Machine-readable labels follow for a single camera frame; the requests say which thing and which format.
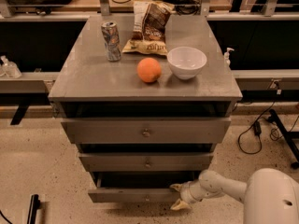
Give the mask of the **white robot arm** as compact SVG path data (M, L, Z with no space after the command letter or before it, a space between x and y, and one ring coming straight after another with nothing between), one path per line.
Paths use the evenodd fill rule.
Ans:
M172 210L226 194L243 203L244 224L299 224L299 183L279 170L260 169L247 182L205 170L196 180L171 188L179 193Z

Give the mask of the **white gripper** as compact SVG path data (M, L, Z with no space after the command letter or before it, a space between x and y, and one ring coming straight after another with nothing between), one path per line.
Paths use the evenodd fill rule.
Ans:
M201 202L205 194L205 191L198 180L189 181L183 184L172 184L169 188L178 191L181 198L177 199L171 205L170 209L173 211L190 209L190 204Z

